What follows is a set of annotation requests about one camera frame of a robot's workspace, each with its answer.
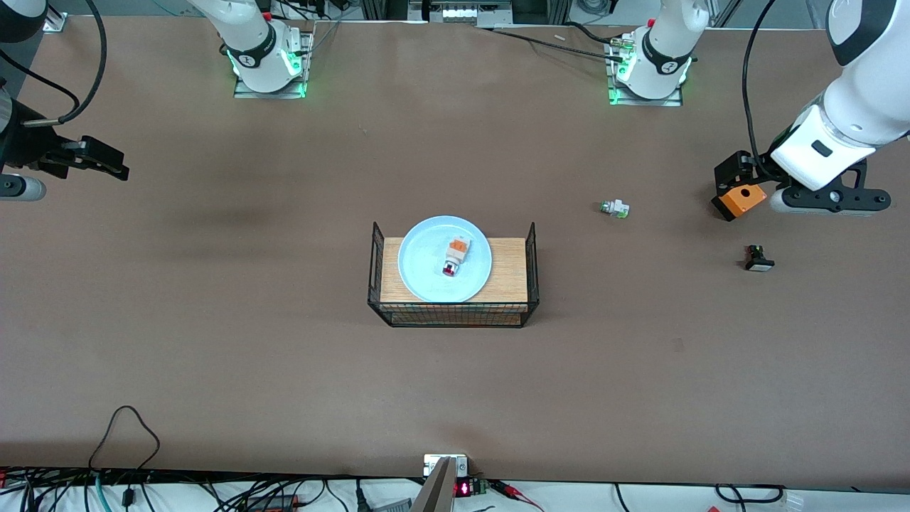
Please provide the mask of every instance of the blue plate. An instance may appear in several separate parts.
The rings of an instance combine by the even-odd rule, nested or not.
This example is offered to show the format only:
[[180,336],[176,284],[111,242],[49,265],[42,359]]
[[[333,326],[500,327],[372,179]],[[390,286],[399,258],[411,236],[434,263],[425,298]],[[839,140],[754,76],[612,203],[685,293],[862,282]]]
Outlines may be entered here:
[[[455,237],[470,240],[468,254],[454,276],[442,273],[446,249]],[[399,273],[404,285],[426,302],[465,302],[490,278],[493,255],[487,237],[470,222],[441,215],[414,226],[401,241]]]

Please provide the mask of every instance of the table surface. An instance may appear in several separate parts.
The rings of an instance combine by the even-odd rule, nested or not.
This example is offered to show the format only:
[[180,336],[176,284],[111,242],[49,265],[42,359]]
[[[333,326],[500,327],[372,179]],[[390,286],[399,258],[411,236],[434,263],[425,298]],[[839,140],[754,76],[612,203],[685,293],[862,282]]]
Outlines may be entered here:
[[[469,26],[343,25],[298,101],[233,99],[204,19],[106,26],[104,82],[58,132],[123,150],[129,182],[0,203],[0,464],[81,466],[133,404],[157,467],[405,476],[463,452],[491,477],[910,486],[907,146],[870,158],[895,203],[873,218],[720,220],[746,32],[705,34],[683,108],[624,108],[602,62]],[[34,70],[84,94],[97,48],[71,19]],[[824,33],[768,32],[751,73],[766,147],[838,67]],[[616,198],[628,219],[597,211]],[[537,223],[527,327],[369,309],[372,222],[439,214]],[[742,269],[751,243],[773,271]],[[97,463],[151,447],[124,417]]]

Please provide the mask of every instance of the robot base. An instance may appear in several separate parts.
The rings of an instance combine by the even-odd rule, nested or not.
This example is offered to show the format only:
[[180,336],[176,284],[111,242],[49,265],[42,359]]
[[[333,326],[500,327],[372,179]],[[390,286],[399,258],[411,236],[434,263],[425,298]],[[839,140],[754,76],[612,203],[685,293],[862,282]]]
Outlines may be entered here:
[[307,97],[309,66],[313,57],[313,33],[301,32],[299,45],[292,41],[291,49],[303,53],[302,56],[288,54],[288,65],[291,67],[299,67],[301,69],[299,76],[294,77],[281,89],[268,93],[254,91],[247,87],[247,85],[240,80],[240,77],[238,77],[237,83],[234,85],[234,97],[257,99],[300,99],[302,97]]
[[[623,35],[622,38],[627,39],[631,36],[631,34],[626,34]],[[630,50],[628,48],[616,48],[611,45],[603,45],[603,51],[608,56],[621,56],[626,59],[630,58]],[[640,97],[633,93],[625,84],[616,79],[617,75],[625,72],[625,69],[623,68],[625,64],[606,59],[604,60],[607,65],[607,88],[610,93],[611,105],[644,105],[649,107],[681,107],[683,105],[683,90],[680,86],[677,86],[676,90],[668,97],[662,97],[660,99]]]

